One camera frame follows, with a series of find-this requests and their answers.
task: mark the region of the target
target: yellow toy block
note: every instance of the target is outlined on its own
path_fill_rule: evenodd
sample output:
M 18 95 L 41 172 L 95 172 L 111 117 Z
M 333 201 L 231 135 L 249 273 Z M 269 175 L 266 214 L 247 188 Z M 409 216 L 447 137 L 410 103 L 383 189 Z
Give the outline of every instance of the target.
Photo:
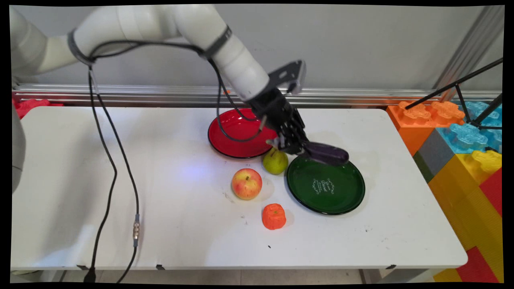
M 479 185 L 502 167 L 502 155 L 495 151 L 474 151 L 457 157 Z
M 459 159 L 459 155 L 454 155 L 434 176 L 433 180 L 445 189 L 445 196 L 452 205 L 457 204 L 467 194 L 479 187 Z
M 462 246 L 464 247 L 464 250 L 469 250 L 476 246 L 476 244 L 472 241 L 471 237 L 469 236 L 469 233 L 466 231 L 466 228 L 464 227 L 462 221 L 458 218 L 453 205 L 448 201 L 448 199 L 445 197 L 447 195 L 447 192 L 445 190 L 444 186 L 441 186 L 439 183 L 437 183 L 437 180 L 432 180 L 428 183 L 428 186 L 432 190 L 432 193 L 434 194 L 435 199 L 439 203 L 439 206 L 443 210 L 443 213 L 446 216 L 446 219 L 448 219 L 448 222 L 450 223 L 453 231 L 457 235 L 458 240 L 461 242 Z
M 462 282 L 456 269 L 446 269 L 434 276 L 435 282 Z
M 454 208 L 494 275 L 503 283 L 502 218 L 480 188 L 469 193 Z

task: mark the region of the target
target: black metal bracket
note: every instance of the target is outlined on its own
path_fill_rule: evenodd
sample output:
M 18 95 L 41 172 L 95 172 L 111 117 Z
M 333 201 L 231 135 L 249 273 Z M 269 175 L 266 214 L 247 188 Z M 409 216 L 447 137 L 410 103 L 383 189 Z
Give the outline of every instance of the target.
M 434 92 L 432 92 L 431 94 L 407 105 L 405 107 L 406 110 L 408 109 L 411 109 L 413 107 L 415 107 L 416 105 L 420 104 L 420 103 L 423 103 L 431 98 L 433 98 L 434 96 L 436 95 L 440 95 L 441 93 L 449 90 L 449 89 L 452 89 L 452 88 L 455 88 L 457 90 L 457 94 L 458 94 L 458 98 L 459 98 L 459 101 L 461 102 L 461 105 L 462 105 L 462 109 L 464 110 L 464 114 L 466 115 L 466 123 L 469 123 L 471 125 L 474 125 L 475 127 L 479 128 L 480 130 L 501 130 L 502 128 L 501 127 L 484 127 L 481 125 L 482 121 L 487 117 L 489 116 L 489 114 L 491 114 L 498 106 L 500 106 L 500 104 L 502 104 L 502 95 L 503 93 L 500 93 L 500 95 L 498 95 L 490 104 L 489 106 L 479 115 L 477 116 L 476 119 L 471 119 L 469 117 L 469 113 L 468 113 L 468 109 L 466 108 L 466 104 L 464 102 L 464 97 L 462 96 L 462 92 L 461 92 L 461 88 L 459 87 L 459 85 L 461 83 L 463 83 L 464 81 L 468 80 L 468 79 L 471 79 L 499 64 L 503 63 L 503 57 L 492 62 L 492 63 L 489 63 L 488 65 L 476 70 L 476 71 L 473 71 L 472 73 L 458 79 L 457 81 L 454 81 L 448 85 L 446 85 L 445 87 L 443 88 L 440 88 Z
M 268 85 L 261 93 L 266 93 L 284 83 L 287 83 L 288 88 L 286 93 L 298 94 L 302 91 L 305 73 L 306 66 L 304 60 L 290 62 L 268 74 Z

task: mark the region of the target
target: red toy block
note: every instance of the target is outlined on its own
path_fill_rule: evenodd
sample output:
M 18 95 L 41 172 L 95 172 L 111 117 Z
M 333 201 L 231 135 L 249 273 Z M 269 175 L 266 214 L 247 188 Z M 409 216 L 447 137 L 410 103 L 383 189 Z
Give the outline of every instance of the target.
M 457 268 L 463 282 L 499 283 L 477 247 L 469 249 L 468 263 Z
M 483 182 L 480 185 L 480 189 L 500 216 L 502 216 L 502 168 Z

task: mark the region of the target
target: apple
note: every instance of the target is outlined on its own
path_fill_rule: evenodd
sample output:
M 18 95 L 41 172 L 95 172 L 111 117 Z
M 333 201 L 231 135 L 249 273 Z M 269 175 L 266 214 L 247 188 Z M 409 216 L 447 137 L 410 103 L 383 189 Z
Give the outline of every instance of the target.
M 262 189 L 262 178 L 259 173 L 252 169 L 240 169 L 232 178 L 232 190 L 239 198 L 251 200 L 255 198 Z
M 284 152 L 271 148 L 271 150 L 264 156 L 262 165 L 271 174 L 278 175 L 283 172 L 289 163 L 287 155 Z

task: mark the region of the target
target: blue toy block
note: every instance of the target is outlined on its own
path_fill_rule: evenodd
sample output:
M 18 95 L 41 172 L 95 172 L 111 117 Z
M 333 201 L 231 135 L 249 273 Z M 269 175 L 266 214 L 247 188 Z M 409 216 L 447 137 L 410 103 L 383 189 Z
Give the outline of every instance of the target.
M 466 108 L 471 119 L 476 119 L 489 105 L 481 101 L 466 101 Z M 501 127 L 502 126 L 502 107 L 500 104 L 493 112 L 491 112 L 483 121 L 482 125 L 485 127 Z
M 487 145 L 500 153 L 502 130 L 481 130 L 480 133 L 487 137 Z
M 480 134 L 479 128 L 465 123 L 453 123 L 449 128 L 436 128 L 454 154 L 470 154 L 473 151 L 485 152 L 487 137 Z

